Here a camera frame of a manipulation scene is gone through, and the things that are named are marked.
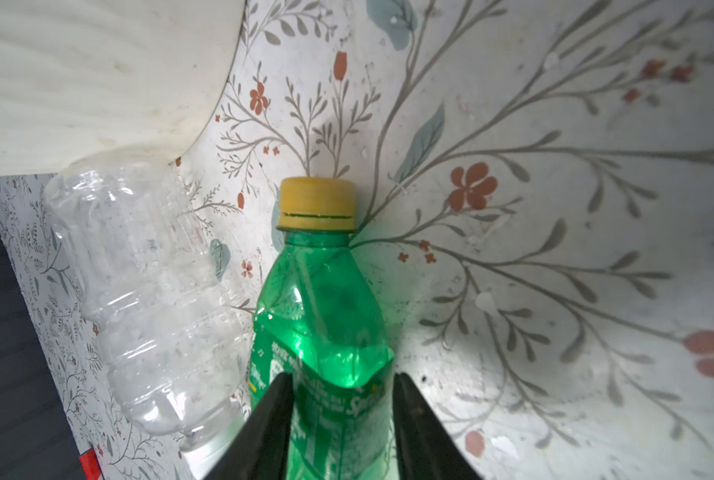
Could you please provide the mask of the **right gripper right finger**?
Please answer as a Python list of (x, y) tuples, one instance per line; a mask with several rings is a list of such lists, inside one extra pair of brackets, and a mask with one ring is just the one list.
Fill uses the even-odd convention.
[(480, 479), (407, 373), (394, 377), (392, 411), (400, 479)]

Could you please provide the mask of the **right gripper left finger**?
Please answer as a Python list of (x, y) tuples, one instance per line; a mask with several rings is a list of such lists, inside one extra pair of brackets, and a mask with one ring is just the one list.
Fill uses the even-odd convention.
[(293, 376), (283, 372), (272, 381), (205, 479), (285, 480), (293, 409)]

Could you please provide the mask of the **green bottle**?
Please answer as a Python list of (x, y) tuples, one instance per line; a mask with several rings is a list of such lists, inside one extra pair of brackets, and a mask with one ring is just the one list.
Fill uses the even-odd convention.
[(292, 375), (291, 479), (382, 479), (388, 471), (394, 354), (349, 246), (356, 189), (291, 177), (279, 190), (282, 249), (257, 300), (249, 394)]

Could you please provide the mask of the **clear bottle white cap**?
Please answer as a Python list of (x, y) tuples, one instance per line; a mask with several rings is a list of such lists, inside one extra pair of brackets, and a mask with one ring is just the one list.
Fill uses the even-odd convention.
[(114, 399), (144, 432), (180, 435), (192, 475), (206, 478), (244, 420), (234, 393), (250, 332), (222, 283), (227, 247), (205, 239), (177, 173), (157, 160), (80, 160), (43, 201)]

